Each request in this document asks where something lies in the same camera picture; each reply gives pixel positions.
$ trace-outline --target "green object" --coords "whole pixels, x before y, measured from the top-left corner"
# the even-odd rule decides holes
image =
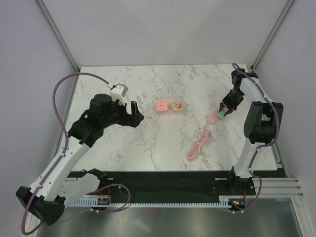
[[[227,111],[225,110],[221,110],[221,112],[218,113],[217,118],[222,119],[225,116],[226,112]]]

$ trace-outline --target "marble table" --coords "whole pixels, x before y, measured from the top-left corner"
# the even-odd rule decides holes
[[[245,143],[243,124],[250,107],[246,99],[237,111],[209,126],[212,138],[196,161],[189,162],[187,153],[200,139],[206,117],[233,87],[232,70],[231,65],[83,67],[81,72],[126,84],[127,103],[136,101],[145,119],[137,128],[113,125],[105,129],[73,170],[230,170]],[[109,94],[109,89],[98,79],[79,77],[67,130],[98,93]],[[166,96],[184,101],[184,112],[158,115],[156,100]],[[270,148],[261,150],[255,169],[277,169]]]

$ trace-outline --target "pink box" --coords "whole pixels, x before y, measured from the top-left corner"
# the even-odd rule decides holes
[[[168,101],[167,100],[156,100],[156,111],[159,114],[168,112]]]

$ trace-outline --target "gray floor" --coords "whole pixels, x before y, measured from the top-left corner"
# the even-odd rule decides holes
[[[83,208],[69,208],[62,219]],[[301,237],[290,199],[260,199],[244,214],[206,208],[129,208],[110,214],[86,212],[53,226],[42,237]]]

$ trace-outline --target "white wall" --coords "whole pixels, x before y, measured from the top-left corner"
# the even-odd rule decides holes
[[[81,66],[252,64],[286,0],[44,0]]]
[[[316,1],[299,0],[257,69],[269,95],[284,104],[279,146],[298,177],[316,223]]]
[[[60,127],[52,91],[73,71],[33,0],[2,1],[0,31],[0,232],[16,237],[24,208],[15,192],[51,159]],[[60,88],[62,114],[73,84]]]

